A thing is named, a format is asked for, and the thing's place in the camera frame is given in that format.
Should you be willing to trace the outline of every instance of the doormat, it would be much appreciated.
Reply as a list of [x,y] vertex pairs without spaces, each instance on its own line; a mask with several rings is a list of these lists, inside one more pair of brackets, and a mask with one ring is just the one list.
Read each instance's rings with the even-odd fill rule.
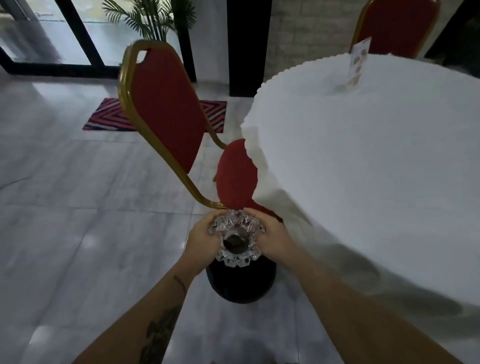
[[[210,124],[216,133],[223,133],[225,124],[226,101],[200,100]],[[127,119],[117,98],[106,97],[90,116],[83,130],[108,130],[115,132],[136,131]]]

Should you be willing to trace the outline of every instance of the glass ashtray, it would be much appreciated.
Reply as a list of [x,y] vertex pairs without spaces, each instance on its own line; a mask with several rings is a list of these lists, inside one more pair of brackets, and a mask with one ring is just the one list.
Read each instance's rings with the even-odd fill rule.
[[228,267],[246,267],[257,260],[262,255],[255,240],[259,231],[265,231],[260,222],[242,210],[230,210],[217,217],[208,229],[210,235],[220,233],[222,247],[216,259]]

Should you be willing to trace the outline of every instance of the black pedestal base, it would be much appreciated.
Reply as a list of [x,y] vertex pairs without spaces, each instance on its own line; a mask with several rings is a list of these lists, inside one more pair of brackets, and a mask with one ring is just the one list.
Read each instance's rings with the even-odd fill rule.
[[272,287],[276,263],[261,256],[246,267],[232,268],[215,259],[206,271],[210,285],[221,297],[235,303],[252,303]]

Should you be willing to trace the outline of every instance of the white brick wall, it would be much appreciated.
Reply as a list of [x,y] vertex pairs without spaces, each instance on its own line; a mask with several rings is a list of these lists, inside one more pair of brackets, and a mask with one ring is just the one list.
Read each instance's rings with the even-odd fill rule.
[[[462,0],[441,0],[439,20],[420,56],[430,48]],[[366,0],[273,0],[265,76],[305,61],[348,51]]]

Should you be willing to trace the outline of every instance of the white tablecloth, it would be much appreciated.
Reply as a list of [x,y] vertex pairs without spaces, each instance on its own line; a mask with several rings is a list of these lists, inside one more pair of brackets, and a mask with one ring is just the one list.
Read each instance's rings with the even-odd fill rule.
[[242,125],[253,199],[397,311],[432,314],[413,299],[435,317],[475,316],[480,80],[370,55],[360,85],[345,89],[348,65],[348,54],[306,62],[259,89]]

